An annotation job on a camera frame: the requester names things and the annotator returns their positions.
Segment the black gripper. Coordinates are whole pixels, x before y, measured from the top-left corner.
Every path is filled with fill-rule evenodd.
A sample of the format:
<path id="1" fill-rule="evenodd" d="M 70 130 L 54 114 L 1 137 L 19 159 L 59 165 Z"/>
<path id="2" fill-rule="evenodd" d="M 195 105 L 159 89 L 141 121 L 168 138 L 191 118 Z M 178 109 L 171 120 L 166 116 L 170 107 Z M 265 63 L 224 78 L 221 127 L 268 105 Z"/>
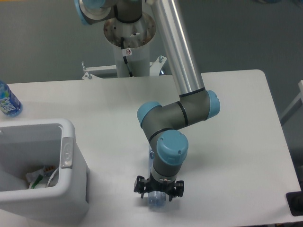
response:
<path id="1" fill-rule="evenodd" d="M 165 192 L 169 196 L 169 202 L 176 197 L 183 197 L 184 194 L 184 181 L 158 182 L 152 175 L 145 179 L 143 176 L 137 176 L 134 182 L 134 192 L 140 194 L 140 198 L 143 199 L 146 193 L 153 191 Z"/>

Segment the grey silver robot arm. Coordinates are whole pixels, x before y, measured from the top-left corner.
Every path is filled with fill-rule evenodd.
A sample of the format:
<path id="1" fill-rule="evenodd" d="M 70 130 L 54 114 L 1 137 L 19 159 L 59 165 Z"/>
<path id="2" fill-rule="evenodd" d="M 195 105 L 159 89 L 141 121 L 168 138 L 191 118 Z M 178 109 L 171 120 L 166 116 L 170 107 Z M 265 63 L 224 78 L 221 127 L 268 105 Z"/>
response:
<path id="1" fill-rule="evenodd" d="M 149 76 L 150 43 L 161 35 L 176 101 L 162 105 L 142 104 L 137 119 L 150 145 L 149 175 L 138 176 L 134 192 L 148 196 L 149 203 L 161 206 L 166 200 L 182 197 L 185 183 L 177 175 L 185 161 L 189 142 L 181 129 L 216 116 L 220 101 L 205 88 L 199 73 L 179 2 L 176 0 L 76 0 L 83 24 L 103 22 L 103 33 L 112 45 L 117 76 Z"/>

